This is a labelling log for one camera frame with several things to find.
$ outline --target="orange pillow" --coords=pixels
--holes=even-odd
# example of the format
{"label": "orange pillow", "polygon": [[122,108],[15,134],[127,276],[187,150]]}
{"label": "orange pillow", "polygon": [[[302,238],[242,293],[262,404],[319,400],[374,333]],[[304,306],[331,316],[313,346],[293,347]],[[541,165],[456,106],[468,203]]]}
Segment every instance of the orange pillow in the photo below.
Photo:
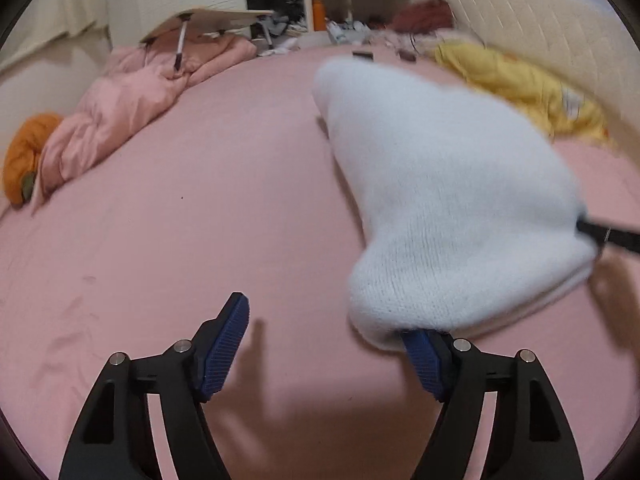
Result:
{"label": "orange pillow", "polygon": [[4,193],[14,205],[22,205],[22,180],[38,171],[40,153],[47,139],[62,122],[55,113],[39,114],[27,119],[15,134],[4,157],[2,184]]}

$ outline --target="pink bed sheet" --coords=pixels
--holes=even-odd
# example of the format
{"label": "pink bed sheet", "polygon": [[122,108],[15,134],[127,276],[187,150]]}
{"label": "pink bed sheet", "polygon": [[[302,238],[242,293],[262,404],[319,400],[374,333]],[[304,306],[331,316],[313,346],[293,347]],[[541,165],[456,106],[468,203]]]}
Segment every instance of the pink bed sheet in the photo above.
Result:
{"label": "pink bed sheet", "polygon": [[[438,405],[404,358],[368,348],[347,323],[346,280],[362,236],[310,94],[319,64],[344,53],[233,67],[187,90],[33,218],[4,217],[0,406],[51,479],[109,355],[164,351],[235,290],[250,298],[252,320],[225,389],[205,407],[234,480],[411,476]],[[384,48],[375,54],[401,63]],[[414,70],[456,82],[428,62]],[[594,215],[640,224],[629,162],[581,144],[558,149]],[[636,283],[639,262],[628,261]],[[538,354],[588,480],[638,418],[638,310],[627,314],[626,336],[616,335],[582,286],[478,341],[489,352]],[[484,424],[469,478],[489,432]],[[166,442],[158,447],[174,478]]]}

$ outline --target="pink blanket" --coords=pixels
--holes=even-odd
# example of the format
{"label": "pink blanket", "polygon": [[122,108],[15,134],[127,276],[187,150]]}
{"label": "pink blanket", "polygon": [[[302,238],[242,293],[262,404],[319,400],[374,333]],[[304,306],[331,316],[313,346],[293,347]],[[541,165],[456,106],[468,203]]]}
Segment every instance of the pink blanket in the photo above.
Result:
{"label": "pink blanket", "polygon": [[117,150],[188,87],[255,57],[246,38],[225,34],[214,40],[188,36],[182,66],[174,70],[178,31],[144,46],[116,49],[104,75],[88,89],[76,112],[47,141],[31,200],[35,211],[65,182],[77,178]]}

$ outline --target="knitted white sock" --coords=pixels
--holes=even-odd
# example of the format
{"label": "knitted white sock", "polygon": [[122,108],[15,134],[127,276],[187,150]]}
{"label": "knitted white sock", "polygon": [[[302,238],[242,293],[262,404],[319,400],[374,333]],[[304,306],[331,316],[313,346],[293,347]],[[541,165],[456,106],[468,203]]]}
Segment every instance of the knitted white sock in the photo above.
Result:
{"label": "knitted white sock", "polygon": [[589,275],[597,249],[575,229],[576,180],[509,105],[341,58],[319,70],[314,98],[362,216],[350,317],[369,342],[495,328]]}

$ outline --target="white headboard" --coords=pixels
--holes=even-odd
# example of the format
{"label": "white headboard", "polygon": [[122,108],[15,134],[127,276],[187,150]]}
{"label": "white headboard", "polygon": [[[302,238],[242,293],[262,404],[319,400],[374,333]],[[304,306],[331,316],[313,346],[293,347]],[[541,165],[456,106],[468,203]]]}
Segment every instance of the white headboard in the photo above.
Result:
{"label": "white headboard", "polygon": [[640,131],[640,51],[607,0],[447,1],[487,44],[561,75]]}

